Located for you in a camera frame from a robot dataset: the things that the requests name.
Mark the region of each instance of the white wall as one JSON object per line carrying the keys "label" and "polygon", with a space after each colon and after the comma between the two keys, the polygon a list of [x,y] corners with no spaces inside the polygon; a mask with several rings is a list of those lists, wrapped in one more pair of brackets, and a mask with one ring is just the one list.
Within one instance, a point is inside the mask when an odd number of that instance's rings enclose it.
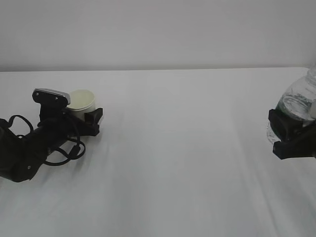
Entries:
{"label": "white wall", "polygon": [[315,0],[1,0],[0,71],[306,66]]}

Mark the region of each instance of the white cup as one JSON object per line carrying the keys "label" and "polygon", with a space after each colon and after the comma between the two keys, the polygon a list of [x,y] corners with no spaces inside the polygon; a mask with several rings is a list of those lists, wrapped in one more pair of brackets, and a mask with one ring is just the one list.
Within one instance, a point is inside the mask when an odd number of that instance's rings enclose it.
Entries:
{"label": "white cup", "polygon": [[77,118],[84,121],[84,113],[89,113],[95,110],[95,97],[89,90],[75,90],[70,95],[70,105],[67,107],[71,113]]}

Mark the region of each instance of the plastic bottle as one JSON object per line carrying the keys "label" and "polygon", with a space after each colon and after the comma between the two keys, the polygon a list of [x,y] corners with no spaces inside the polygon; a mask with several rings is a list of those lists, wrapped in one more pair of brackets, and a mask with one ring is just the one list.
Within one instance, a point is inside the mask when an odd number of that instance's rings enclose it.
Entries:
{"label": "plastic bottle", "polygon": [[[316,119],[316,66],[308,70],[306,76],[294,82],[282,95],[276,109],[296,120],[308,125]],[[271,129],[267,128],[267,137],[271,143],[280,139]]]}

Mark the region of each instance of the white table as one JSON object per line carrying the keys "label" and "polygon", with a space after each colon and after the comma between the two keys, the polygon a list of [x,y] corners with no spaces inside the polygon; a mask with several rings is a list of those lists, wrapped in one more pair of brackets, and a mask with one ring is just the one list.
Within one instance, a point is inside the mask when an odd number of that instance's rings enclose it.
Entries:
{"label": "white table", "polygon": [[84,158],[3,181],[0,236],[314,237],[316,160],[281,161],[266,138],[269,109],[306,71],[0,73],[1,118],[36,125],[35,87],[87,88],[105,109]]}

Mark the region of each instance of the black cable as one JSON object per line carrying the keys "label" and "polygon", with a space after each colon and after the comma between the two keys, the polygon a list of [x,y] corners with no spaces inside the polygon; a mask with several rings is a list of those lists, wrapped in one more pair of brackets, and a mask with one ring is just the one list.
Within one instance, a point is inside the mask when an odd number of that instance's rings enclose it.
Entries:
{"label": "black cable", "polygon": [[[63,150],[63,149],[61,149],[59,147],[55,148],[54,150],[59,152],[59,153],[61,153],[62,155],[64,155],[64,157],[66,157],[66,160],[61,161],[61,162],[57,162],[57,163],[52,163],[52,162],[49,162],[49,161],[45,160],[45,161],[43,161],[43,163],[46,164],[46,165],[49,165],[49,166],[64,165],[64,164],[68,163],[69,161],[71,161],[72,159],[73,160],[79,159],[85,153],[85,144],[80,140],[80,134],[79,134],[79,131],[77,129],[77,126],[75,125],[74,121],[70,117],[67,116],[66,119],[72,125],[72,127],[74,129],[74,132],[75,132],[75,135],[77,137],[77,139],[67,138],[67,140],[71,141],[71,142],[76,142],[76,145],[73,146],[73,148],[71,149],[69,154],[65,150]],[[83,151],[78,155],[78,153],[80,152],[80,145],[83,146]]]}
{"label": "black cable", "polygon": [[30,133],[34,132],[34,128],[33,128],[32,124],[30,123],[30,121],[28,121],[26,118],[24,118],[24,117],[21,116],[21,115],[13,115],[13,116],[11,116],[11,118],[9,119],[9,122],[8,122],[8,124],[7,124],[8,127],[12,127],[13,121],[14,121],[14,119],[15,119],[16,117],[22,119],[22,120],[29,126],[29,128],[30,128]]}
{"label": "black cable", "polygon": [[[68,138],[67,141],[71,141],[71,142],[77,142],[77,140],[75,139],[72,139],[72,138]],[[49,162],[49,161],[46,161],[46,160],[41,160],[43,162],[43,164],[46,164],[46,165],[49,165],[49,166],[60,166],[60,165],[64,165],[66,163],[68,163],[69,161],[73,160],[73,159],[79,159],[80,157],[82,157],[85,153],[85,144],[82,142],[82,141],[79,141],[79,144],[83,146],[83,151],[75,156],[75,158],[72,158],[69,154],[67,154],[63,149],[61,148],[57,148],[55,149],[55,151],[63,154],[66,159],[64,161],[61,161],[61,162],[56,162],[56,163],[53,163],[53,162]]]}
{"label": "black cable", "polygon": [[[30,121],[28,121],[25,117],[21,116],[21,115],[13,115],[10,119],[9,119],[9,122],[7,123],[7,127],[12,127],[13,125],[13,122],[14,122],[14,119],[18,117],[20,119],[22,119],[30,128],[30,133],[33,133],[34,132],[34,128],[32,126],[32,124],[30,123]],[[53,162],[49,162],[49,161],[46,161],[46,160],[43,160],[43,159],[40,159],[36,153],[34,153],[35,157],[39,158],[43,164],[46,164],[46,165],[49,165],[49,166],[61,166],[61,165],[64,165],[66,163],[68,163],[69,161],[73,160],[73,159],[79,159],[80,157],[82,157],[85,153],[85,144],[80,140],[80,134],[79,134],[79,131],[77,129],[77,126],[75,125],[74,121],[66,116],[66,119],[68,120],[68,122],[72,125],[73,129],[74,129],[74,132],[75,132],[75,135],[76,135],[76,139],[72,139],[72,138],[67,138],[67,141],[71,141],[71,142],[76,142],[76,145],[73,146],[73,148],[71,149],[71,151],[68,153],[65,152],[65,150],[57,147],[56,149],[54,149],[55,151],[61,153],[62,155],[64,155],[66,157],[66,159],[64,161],[61,161],[61,162],[56,162],[56,163],[53,163]],[[17,135],[18,138],[24,138],[25,135]],[[78,155],[78,153],[80,152],[80,145],[83,146],[83,151]]]}

